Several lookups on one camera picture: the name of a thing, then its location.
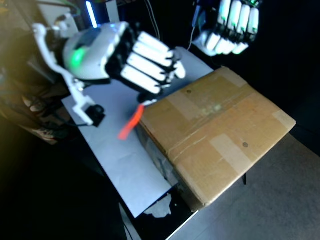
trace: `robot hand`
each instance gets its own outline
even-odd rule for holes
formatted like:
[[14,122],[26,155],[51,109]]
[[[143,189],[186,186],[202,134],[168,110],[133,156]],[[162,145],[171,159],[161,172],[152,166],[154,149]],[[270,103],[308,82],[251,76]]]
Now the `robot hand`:
[[137,25],[107,23],[77,33],[63,48],[63,67],[57,64],[47,46],[47,28],[38,23],[32,27],[44,61],[63,76],[76,103],[73,111],[89,126],[100,124],[104,109],[91,97],[83,95],[85,84],[108,84],[111,79],[119,80],[140,92],[139,103],[149,105],[157,101],[174,78],[186,76],[175,51],[139,31]]
[[91,84],[119,80],[140,92],[144,105],[155,102],[174,78],[186,76],[173,49],[127,22],[78,33],[66,43],[63,59],[77,79]]
[[197,1],[192,26],[200,34],[193,44],[210,57],[241,54],[256,39],[262,1],[221,0],[216,8],[208,2]]

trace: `box top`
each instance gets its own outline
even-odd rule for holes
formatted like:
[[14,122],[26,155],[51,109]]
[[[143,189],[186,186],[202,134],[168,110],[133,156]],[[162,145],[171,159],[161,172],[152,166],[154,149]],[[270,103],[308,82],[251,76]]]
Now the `box top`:
[[223,67],[149,106],[141,125],[209,205],[296,124]]

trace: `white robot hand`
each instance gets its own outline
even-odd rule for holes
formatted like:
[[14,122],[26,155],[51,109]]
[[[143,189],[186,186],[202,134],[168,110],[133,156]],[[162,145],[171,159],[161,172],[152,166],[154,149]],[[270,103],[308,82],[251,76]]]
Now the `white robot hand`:
[[193,18],[200,34],[193,41],[206,55],[241,54],[256,39],[261,0],[221,0],[216,8],[198,0]]
[[163,88],[186,71],[175,51],[127,22],[107,23],[70,38],[65,68],[85,83],[119,80],[140,92],[139,103],[156,101]]

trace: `green led indicator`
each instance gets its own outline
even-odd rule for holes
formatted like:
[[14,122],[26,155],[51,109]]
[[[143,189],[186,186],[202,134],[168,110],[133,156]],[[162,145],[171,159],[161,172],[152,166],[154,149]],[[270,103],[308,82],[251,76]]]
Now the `green led indicator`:
[[85,53],[86,51],[83,48],[79,48],[78,50],[76,50],[71,57],[71,66],[74,68],[79,67],[82,60],[84,59]]

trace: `blue light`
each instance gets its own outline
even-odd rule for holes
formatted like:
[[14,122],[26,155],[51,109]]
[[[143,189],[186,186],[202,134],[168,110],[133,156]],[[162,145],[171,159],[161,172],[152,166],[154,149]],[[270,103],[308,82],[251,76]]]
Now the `blue light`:
[[86,8],[88,9],[88,12],[89,12],[89,16],[90,16],[90,19],[91,19],[92,26],[93,26],[93,28],[96,29],[98,27],[98,24],[97,24],[97,21],[96,21],[94,10],[93,10],[93,8],[91,6],[91,2],[86,1],[85,4],[86,4]]

